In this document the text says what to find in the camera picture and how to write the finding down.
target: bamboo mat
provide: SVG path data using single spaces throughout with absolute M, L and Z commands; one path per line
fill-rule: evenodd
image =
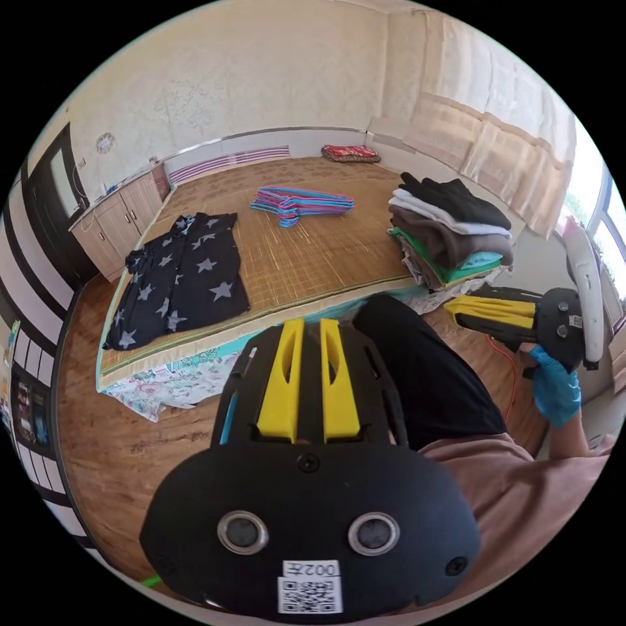
M 237 213 L 233 234 L 250 310 L 221 324 L 160 337 L 144 348 L 101 351 L 98 376 L 129 364 L 137 364 L 132 369 L 139 372 L 146 357 L 163 353 L 162 363 L 167 363 L 166 351 L 246 321 L 361 286 L 407 277 L 397 244 L 387 234 L 388 201 L 398 182 L 397 174 L 377 165 L 302 158 L 226 170 L 181 185 L 143 240 L 166 233 L 179 215 Z M 258 187 L 264 185 L 345 194 L 354 198 L 355 207 L 345 215 L 304 217 L 292 228 L 281 228 L 277 216 L 249 207 Z M 107 328 L 129 278 L 125 272 L 120 279 Z

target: dark door frame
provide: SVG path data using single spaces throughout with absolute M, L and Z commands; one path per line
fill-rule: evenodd
M 59 150 L 63 154 L 72 193 L 80 207 L 67 219 L 50 169 L 52 158 Z M 22 194 L 35 236 L 52 265 L 75 290 L 89 282 L 97 275 L 98 270 L 68 230 L 70 225 L 89 208 L 89 200 L 80 181 L 72 151 L 69 123 L 46 148 L 30 175 L 27 161 L 23 163 Z

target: beige curtain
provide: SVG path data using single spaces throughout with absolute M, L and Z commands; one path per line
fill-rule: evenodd
M 616 333 L 608 346 L 613 367 L 615 393 L 626 387 L 626 324 Z
M 421 86 L 404 143 L 491 191 L 549 237 L 571 176 L 571 110 L 486 35 L 437 11 L 424 19 Z

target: blue glove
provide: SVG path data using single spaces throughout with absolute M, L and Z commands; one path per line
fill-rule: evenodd
M 533 374 L 533 395 L 539 413 L 552 426 L 565 426 L 578 413 L 581 404 L 578 374 L 571 374 L 541 347 L 535 346 L 529 355 L 539 367 Z

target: folded clothes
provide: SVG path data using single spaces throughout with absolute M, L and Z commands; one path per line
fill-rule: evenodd
M 400 233 L 396 233 L 395 237 L 398 239 L 404 253 L 403 263 L 417 283 L 424 282 L 429 289 L 435 291 L 443 289 L 444 285 L 435 270 L 416 253 L 409 241 Z
M 404 259 L 402 259 L 402 263 L 406 266 L 408 271 L 411 273 L 411 276 L 415 279 L 415 282 L 418 285 L 421 285 L 424 282 L 424 278 L 418 266 L 416 266 L 416 264 L 413 263 L 413 260 L 411 259 L 411 255 L 409 254 L 409 252 L 405 251 L 404 245 L 402 246 L 402 250 L 404 252 Z
M 445 224 L 414 211 L 393 204 L 389 206 L 389 211 L 397 218 L 397 226 L 421 241 L 433 261 L 445 269 L 463 268 L 475 253 L 499 255 L 502 265 L 513 262 L 511 242 L 502 235 L 459 235 Z M 484 260 L 474 259 L 468 267 L 498 260 L 495 256 L 481 259 Z
M 395 204 L 403 209 L 408 209 L 431 220 L 445 224 L 450 230 L 459 235 L 502 235 L 508 239 L 512 237 L 510 231 L 500 226 L 475 222 L 458 222 L 447 211 L 415 198 L 404 189 L 394 189 L 393 198 L 389 200 L 389 204 Z
M 502 255 L 497 252 L 474 252 L 474 254 L 468 256 L 468 259 L 459 269 L 470 269 L 472 267 L 493 263 L 494 261 L 500 261 L 500 265 L 506 265 L 506 263 L 502 262 Z
M 278 223 L 283 228 L 289 228 L 303 215 L 345 213 L 354 208 L 354 200 L 309 189 L 268 186 L 259 187 L 250 208 L 278 215 Z
M 396 226 L 396 224 L 394 224 L 394 219 L 392 219 L 391 221 L 391 223 L 394 225 L 394 228 L 389 230 L 389 234 L 393 235 L 394 237 L 397 237 L 398 235 L 403 236 L 403 238 L 406 239 L 406 241 L 410 244 L 410 246 L 416 253 L 416 255 L 411 256 L 411 258 L 416 263 L 420 263 L 420 268 L 423 267 L 421 261 L 424 261 L 431 268 L 431 270 L 435 272 L 437 278 L 444 287 L 449 287 L 450 285 L 456 284 L 457 282 L 487 274 L 491 272 L 491 270 L 500 266 L 500 261 L 493 261 L 492 263 L 486 263 L 485 265 L 472 267 L 471 269 L 444 269 L 430 258 L 430 256 L 428 255 L 428 250 L 423 244 L 416 241 L 413 237 L 411 237 L 411 235 L 402 230 L 402 228 Z
M 400 185 L 401 189 L 427 204 L 447 211 L 457 222 L 491 224 L 506 230 L 511 228 L 511 223 L 500 209 L 474 196 L 458 178 L 447 183 L 437 183 L 430 178 L 424 178 L 420 183 L 407 171 L 400 177 L 404 182 Z

